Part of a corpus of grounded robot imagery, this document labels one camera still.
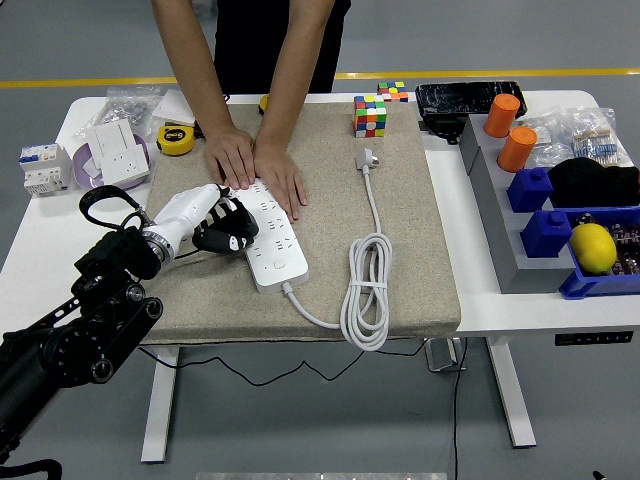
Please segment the person's left hand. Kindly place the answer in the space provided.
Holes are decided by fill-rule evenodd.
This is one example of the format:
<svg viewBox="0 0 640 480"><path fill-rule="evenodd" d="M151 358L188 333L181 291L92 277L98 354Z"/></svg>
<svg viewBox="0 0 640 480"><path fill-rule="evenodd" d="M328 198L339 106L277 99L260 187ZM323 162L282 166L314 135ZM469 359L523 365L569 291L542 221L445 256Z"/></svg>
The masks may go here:
<svg viewBox="0 0 640 480"><path fill-rule="evenodd" d="M300 171L284 147L257 143L253 148L255 174L268 187L290 223L308 204Z"/></svg>

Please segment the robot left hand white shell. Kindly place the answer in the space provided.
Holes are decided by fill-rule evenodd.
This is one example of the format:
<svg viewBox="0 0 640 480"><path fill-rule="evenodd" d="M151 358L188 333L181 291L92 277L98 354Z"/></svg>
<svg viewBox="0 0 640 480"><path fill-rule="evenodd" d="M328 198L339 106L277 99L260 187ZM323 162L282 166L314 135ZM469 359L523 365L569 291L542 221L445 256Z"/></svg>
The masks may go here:
<svg viewBox="0 0 640 480"><path fill-rule="evenodd" d="M252 245L259 227L227 187L208 184L176 194L143 228L143 237L163 263L173 261L180 244L214 253L234 253Z"/></svg>

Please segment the person's right hand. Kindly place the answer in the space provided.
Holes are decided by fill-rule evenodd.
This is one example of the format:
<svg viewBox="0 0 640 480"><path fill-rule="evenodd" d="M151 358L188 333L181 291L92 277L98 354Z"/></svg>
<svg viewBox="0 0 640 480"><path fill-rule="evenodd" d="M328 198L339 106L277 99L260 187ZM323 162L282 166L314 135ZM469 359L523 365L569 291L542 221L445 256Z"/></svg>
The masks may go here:
<svg viewBox="0 0 640 480"><path fill-rule="evenodd" d="M253 139L234 126L216 127L204 134L207 168L217 183L234 190L255 182Z"/></svg>

